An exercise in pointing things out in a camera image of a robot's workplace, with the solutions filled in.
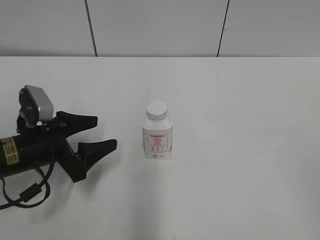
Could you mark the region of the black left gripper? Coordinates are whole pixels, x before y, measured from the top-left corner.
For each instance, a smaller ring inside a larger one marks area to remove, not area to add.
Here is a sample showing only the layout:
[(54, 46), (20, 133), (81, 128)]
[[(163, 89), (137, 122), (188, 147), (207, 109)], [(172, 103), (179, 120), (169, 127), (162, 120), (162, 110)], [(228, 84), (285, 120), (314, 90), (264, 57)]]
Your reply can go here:
[(19, 163), (17, 172), (58, 163), (76, 183), (86, 179), (87, 172), (102, 158), (117, 149), (118, 141), (78, 143), (75, 153), (67, 138), (98, 125), (97, 116), (76, 115), (58, 111), (56, 117), (33, 128), (26, 127), (21, 117), (17, 119), (17, 148)]

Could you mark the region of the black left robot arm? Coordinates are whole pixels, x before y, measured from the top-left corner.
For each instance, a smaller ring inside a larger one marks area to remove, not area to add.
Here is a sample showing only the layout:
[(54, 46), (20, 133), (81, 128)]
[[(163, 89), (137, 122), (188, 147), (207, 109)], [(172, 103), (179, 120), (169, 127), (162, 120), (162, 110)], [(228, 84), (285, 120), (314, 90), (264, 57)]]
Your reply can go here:
[(76, 183), (86, 179), (87, 172), (102, 158), (117, 149), (117, 140), (78, 143), (74, 152), (67, 138), (98, 125), (96, 116), (84, 116), (58, 111), (41, 125), (27, 127), (27, 121), (17, 118), (17, 135), (0, 140), (0, 174), (9, 177), (57, 162)]

